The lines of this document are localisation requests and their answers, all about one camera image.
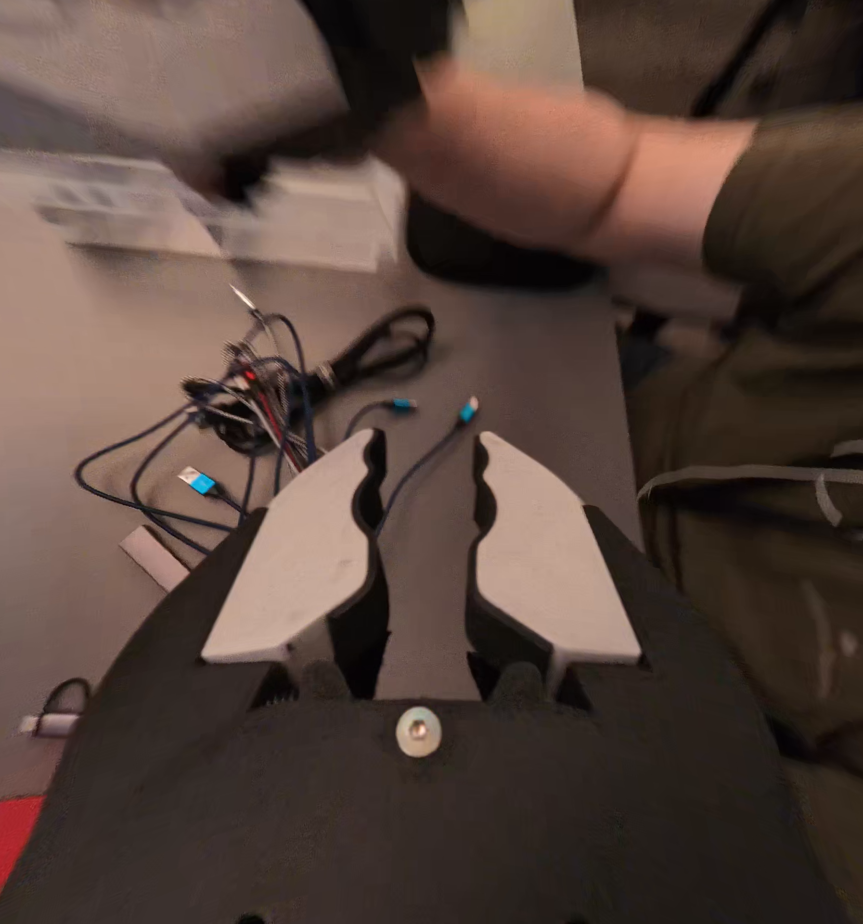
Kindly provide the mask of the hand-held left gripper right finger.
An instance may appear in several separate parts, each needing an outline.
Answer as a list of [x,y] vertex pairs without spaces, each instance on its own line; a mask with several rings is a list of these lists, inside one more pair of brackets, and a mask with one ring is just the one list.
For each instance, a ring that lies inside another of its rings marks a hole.
[[532,665],[551,698],[576,668],[639,667],[640,641],[581,497],[494,432],[475,439],[473,481],[465,633],[481,698],[513,664]]

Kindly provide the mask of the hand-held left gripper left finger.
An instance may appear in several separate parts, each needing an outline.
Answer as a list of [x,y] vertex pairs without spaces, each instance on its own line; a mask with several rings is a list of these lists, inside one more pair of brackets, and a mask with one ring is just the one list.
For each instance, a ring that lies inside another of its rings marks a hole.
[[205,664],[278,664],[295,682],[333,662],[356,699],[373,699],[390,638],[377,529],[387,440],[355,433],[282,489],[210,630]]

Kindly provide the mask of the grey usb hub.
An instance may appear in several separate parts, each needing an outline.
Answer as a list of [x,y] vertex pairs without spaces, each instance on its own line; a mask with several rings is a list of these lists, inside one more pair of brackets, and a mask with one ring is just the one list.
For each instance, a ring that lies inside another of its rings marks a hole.
[[189,568],[147,526],[130,532],[119,548],[165,593],[171,593],[189,574]]

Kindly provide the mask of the clear acrylic organizer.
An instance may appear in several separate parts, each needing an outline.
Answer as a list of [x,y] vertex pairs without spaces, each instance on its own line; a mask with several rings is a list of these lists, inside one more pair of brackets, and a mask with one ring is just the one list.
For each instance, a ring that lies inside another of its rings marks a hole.
[[405,200],[402,180],[373,160],[280,163],[245,208],[205,200],[157,163],[62,157],[32,203],[81,248],[369,273],[401,255]]

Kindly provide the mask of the person's right hand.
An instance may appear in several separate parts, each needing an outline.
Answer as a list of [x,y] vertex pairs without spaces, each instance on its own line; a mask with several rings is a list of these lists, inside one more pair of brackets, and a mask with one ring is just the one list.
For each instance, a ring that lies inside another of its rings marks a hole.
[[373,154],[426,202],[510,243],[595,257],[643,125],[606,94],[526,88],[448,56],[422,64],[420,100]]

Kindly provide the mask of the black rounded pad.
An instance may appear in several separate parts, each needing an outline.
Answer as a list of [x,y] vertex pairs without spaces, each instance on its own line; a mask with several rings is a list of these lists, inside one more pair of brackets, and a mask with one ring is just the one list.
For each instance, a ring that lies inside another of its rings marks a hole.
[[405,248],[426,275],[478,288],[564,292],[590,283],[601,271],[589,261],[493,237],[414,191],[407,202]]

